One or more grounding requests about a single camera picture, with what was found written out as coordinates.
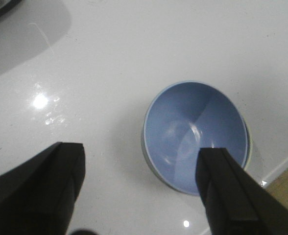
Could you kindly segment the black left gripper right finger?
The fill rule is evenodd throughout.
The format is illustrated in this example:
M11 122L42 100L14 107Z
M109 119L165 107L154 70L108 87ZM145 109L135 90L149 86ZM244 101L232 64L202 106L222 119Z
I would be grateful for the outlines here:
M214 235L288 235L288 210L225 148L201 148L195 180Z

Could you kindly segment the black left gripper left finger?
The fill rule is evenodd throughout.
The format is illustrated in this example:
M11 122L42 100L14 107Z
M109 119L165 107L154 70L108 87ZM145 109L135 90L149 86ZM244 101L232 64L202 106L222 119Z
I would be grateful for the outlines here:
M0 175L0 235L64 235L84 178L83 144L68 142Z

